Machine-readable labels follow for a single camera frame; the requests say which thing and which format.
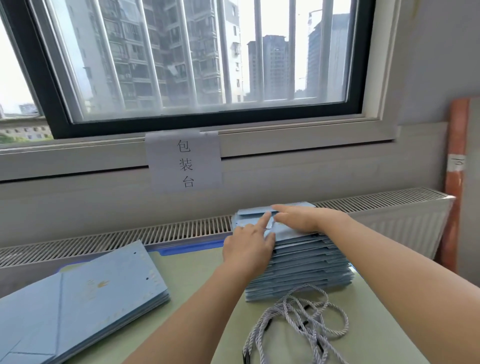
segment table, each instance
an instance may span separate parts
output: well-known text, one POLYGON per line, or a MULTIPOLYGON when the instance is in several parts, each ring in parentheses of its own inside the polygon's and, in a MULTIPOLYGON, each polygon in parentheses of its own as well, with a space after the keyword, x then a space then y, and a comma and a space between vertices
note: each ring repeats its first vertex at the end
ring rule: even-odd
MULTIPOLYGON (((221 248, 168 256, 152 252, 150 256, 168 286, 171 302, 84 350, 71 358, 68 364, 121 364, 222 262, 221 248)), ((347 362, 428 364, 358 273, 352 284, 328 293, 330 301, 344 309, 350 321, 349 333, 332 341, 347 362)), ((262 312, 274 302, 246 303, 242 297, 227 324, 212 363, 242 364, 241 350, 248 333, 262 312)), ((342 327, 341 317, 333 310, 325 314, 325 321, 331 328, 342 327)), ((308 342, 285 321, 273 321, 264 337, 264 348, 271 364, 307 364, 312 359, 308 342)), ((259 362, 258 352, 255 351, 252 363, 259 362)), ((338 361, 330 355, 328 363, 336 364, 338 361)))

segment gray rope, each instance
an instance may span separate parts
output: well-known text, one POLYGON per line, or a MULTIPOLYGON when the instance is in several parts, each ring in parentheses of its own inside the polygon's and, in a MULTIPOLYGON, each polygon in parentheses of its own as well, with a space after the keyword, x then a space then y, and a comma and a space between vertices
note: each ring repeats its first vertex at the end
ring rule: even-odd
POLYGON ((341 364, 348 364, 340 355, 340 353, 330 344, 329 340, 339 339, 348 332, 347 314, 338 306, 329 302, 326 292, 311 284, 302 284, 290 290, 285 296, 279 299, 272 307, 267 308, 257 324, 254 326, 247 341, 243 346, 243 363, 250 364, 253 353, 253 345, 257 347, 260 355, 260 364, 267 364, 268 359, 265 355, 262 345, 262 339, 265 332, 270 327, 275 317, 282 316, 292 326, 297 333, 307 339, 313 352, 313 364, 325 364, 328 359, 328 353, 332 352, 341 364), (303 288, 312 288, 319 292, 324 301, 309 301, 303 298, 294 297, 292 294, 303 288), (328 307, 338 311, 344 322, 341 330, 332 330, 325 326, 323 312, 328 307), (313 314, 309 314, 308 310, 312 309, 313 314))

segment hand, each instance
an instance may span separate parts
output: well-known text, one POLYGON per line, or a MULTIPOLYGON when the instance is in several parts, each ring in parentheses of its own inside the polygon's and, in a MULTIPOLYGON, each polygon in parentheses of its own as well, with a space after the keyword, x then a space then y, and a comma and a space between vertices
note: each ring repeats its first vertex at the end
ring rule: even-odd
POLYGON ((346 213, 330 208, 285 205, 272 207, 278 211, 275 221, 304 232, 326 232, 325 229, 330 224, 348 218, 346 213))
POLYGON ((275 234, 264 238, 264 231, 271 217, 270 212, 258 220, 256 225, 238 226, 233 235, 223 243, 223 261, 225 265, 239 270, 250 282, 267 268, 275 246, 275 234))

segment radiator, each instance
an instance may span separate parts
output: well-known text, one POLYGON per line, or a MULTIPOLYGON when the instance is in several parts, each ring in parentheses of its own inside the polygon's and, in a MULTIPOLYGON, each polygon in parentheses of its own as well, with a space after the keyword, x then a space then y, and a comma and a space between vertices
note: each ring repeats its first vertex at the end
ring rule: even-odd
MULTIPOLYGON (((454 197, 413 188, 314 203, 355 220, 432 259, 454 197)), ((0 248, 0 297, 138 239, 147 250, 222 240, 231 234, 230 215, 0 248)))

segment stack of cards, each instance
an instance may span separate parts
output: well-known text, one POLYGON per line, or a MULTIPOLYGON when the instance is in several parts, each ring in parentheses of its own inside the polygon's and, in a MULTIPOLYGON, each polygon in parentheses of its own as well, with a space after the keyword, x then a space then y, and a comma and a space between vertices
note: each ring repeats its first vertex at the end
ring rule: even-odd
MULTIPOLYGON (((308 202, 289 205, 315 207, 308 202)), ((276 213, 270 206, 239 210, 232 218, 232 227, 256 224, 266 211, 276 213)), ((265 236, 270 232, 276 234, 275 249, 264 274, 245 290, 247 301, 281 297, 303 283, 320 288, 350 284, 353 278, 350 264, 326 235, 295 231, 274 222, 273 217, 265 236)))
POLYGON ((63 363, 170 299, 140 241, 0 300, 0 364, 63 363))

